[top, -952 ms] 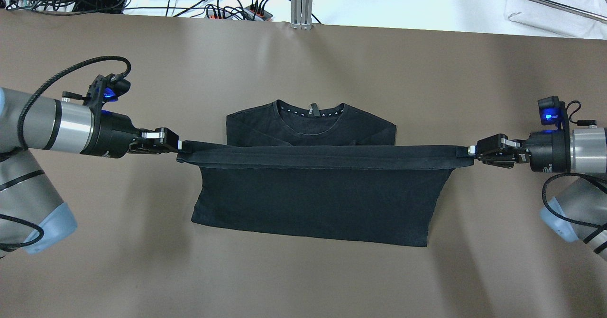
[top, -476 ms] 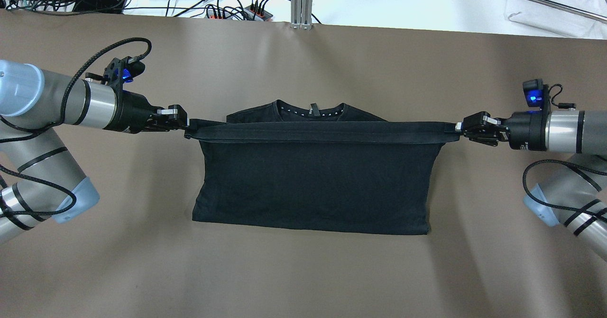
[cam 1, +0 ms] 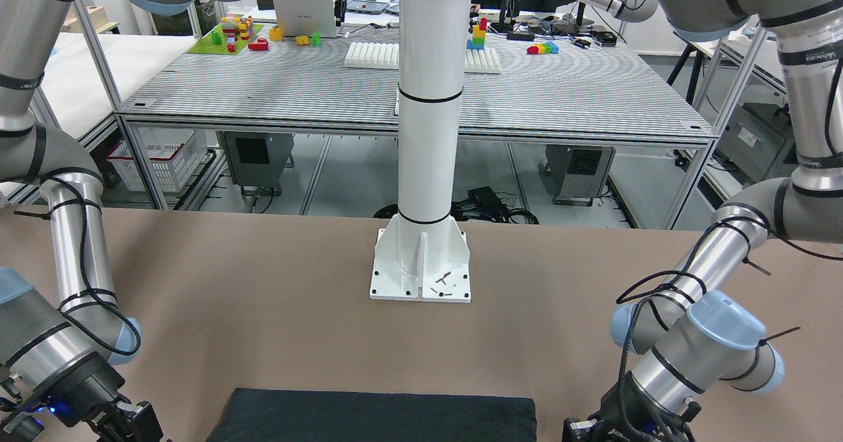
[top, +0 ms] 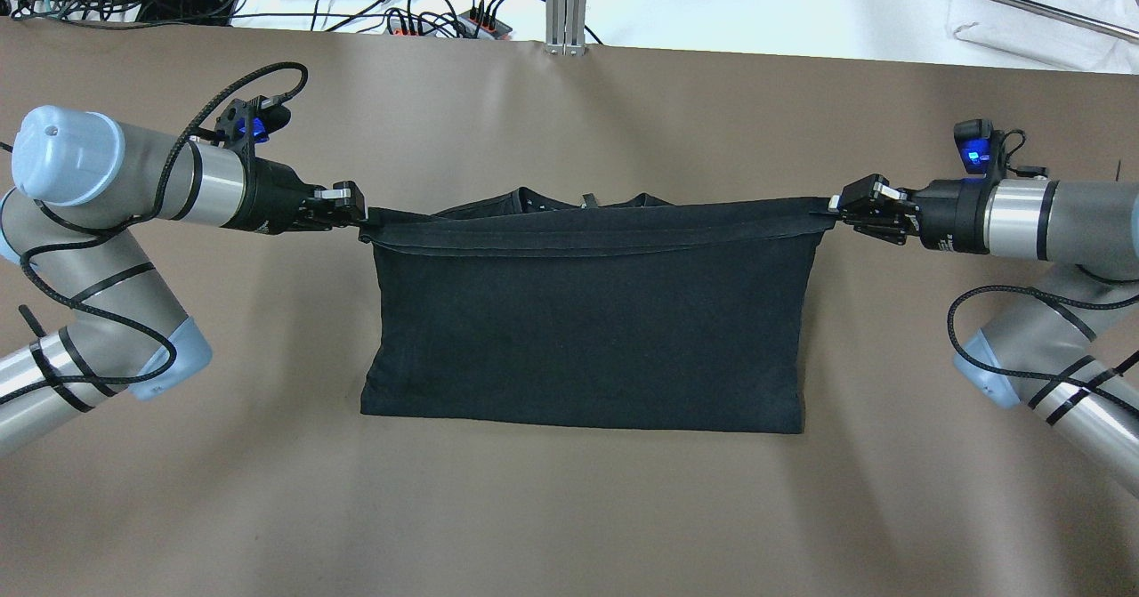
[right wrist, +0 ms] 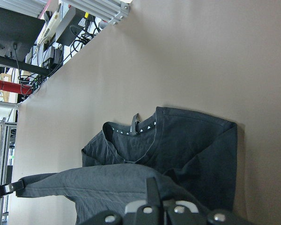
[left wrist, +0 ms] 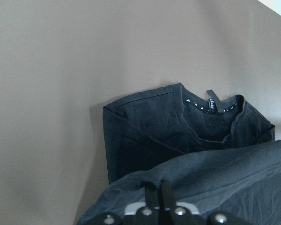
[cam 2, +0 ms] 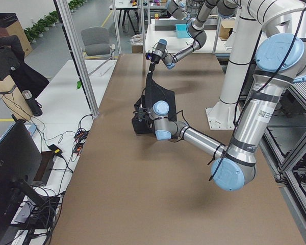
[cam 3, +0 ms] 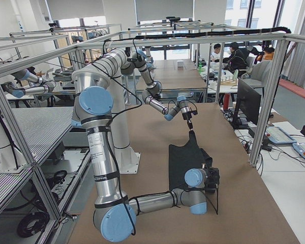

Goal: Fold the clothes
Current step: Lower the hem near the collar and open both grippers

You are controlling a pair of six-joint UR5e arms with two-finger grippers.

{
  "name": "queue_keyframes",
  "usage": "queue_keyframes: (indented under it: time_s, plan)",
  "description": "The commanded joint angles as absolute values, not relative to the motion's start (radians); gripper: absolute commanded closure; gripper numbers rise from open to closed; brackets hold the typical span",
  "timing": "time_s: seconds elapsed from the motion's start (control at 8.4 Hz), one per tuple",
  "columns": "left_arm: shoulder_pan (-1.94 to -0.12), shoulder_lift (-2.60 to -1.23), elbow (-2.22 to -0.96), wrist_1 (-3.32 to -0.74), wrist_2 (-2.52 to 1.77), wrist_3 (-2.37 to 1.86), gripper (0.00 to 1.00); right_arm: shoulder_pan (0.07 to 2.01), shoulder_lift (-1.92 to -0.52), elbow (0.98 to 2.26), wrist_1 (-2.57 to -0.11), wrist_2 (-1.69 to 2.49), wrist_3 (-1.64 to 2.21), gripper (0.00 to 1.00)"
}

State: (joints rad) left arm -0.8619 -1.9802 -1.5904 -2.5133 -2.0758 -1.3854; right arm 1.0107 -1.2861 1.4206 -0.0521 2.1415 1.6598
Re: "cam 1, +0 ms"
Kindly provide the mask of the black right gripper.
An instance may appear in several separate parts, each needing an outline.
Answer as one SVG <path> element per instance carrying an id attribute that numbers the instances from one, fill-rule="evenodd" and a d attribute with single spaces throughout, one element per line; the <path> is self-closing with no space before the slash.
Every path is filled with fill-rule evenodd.
<path id="1" fill-rule="evenodd" d="M 119 393 L 123 384 L 99 353 L 85 353 L 42 380 L 12 409 L 2 421 L 2 440 L 35 440 L 44 427 L 31 413 L 42 408 L 67 427 L 87 423 L 99 441 L 162 441 L 151 403 L 130 403 Z"/>

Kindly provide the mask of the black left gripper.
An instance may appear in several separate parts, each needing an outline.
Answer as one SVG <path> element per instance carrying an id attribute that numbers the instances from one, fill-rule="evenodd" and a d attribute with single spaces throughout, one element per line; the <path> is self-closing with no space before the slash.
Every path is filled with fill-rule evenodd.
<path id="1" fill-rule="evenodd" d="M 681 403 L 676 415 L 653 402 L 630 371 L 603 395 L 600 409 L 581 421 L 567 418 L 564 441 L 695 441 L 688 423 L 699 413 L 699 403 Z"/>

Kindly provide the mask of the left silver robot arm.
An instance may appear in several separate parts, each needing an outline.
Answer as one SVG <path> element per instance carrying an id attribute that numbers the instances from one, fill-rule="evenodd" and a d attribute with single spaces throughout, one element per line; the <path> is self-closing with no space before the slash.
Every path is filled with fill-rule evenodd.
<path id="1" fill-rule="evenodd" d="M 687 40 L 720 39 L 753 15 L 776 34 L 798 165 L 725 202 L 657 288 L 618 298 L 619 376 L 596 413 L 566 419 L 565 441 L 692 441 L 699 397 L 719 380 L 774 390 L 780 354 L 720 286 L 768 238 L 841 242 L 841 0 L 633 0 L 654 3 Z"/>

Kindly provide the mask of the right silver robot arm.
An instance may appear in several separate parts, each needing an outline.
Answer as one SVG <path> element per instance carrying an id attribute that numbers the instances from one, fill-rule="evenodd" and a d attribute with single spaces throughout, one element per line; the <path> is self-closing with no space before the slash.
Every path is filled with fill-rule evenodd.
<path id="1" fill-rule="evenodd" d="M 2 440 L 33 441 L 34 413 L 85 423 L 100 441 L 165 438 L 153 406 L 131 402 L 115 365 L 140 349 L 138 322 L 120 313 L 102 223 L 102 175 L 90 154 L 30 110 L 75 0 L 2 1 L 2 181 L 36 182 L 48 210 L 61 304 L 2 269 Z M 194 0 L 131 0 L 159 14 Z"/>

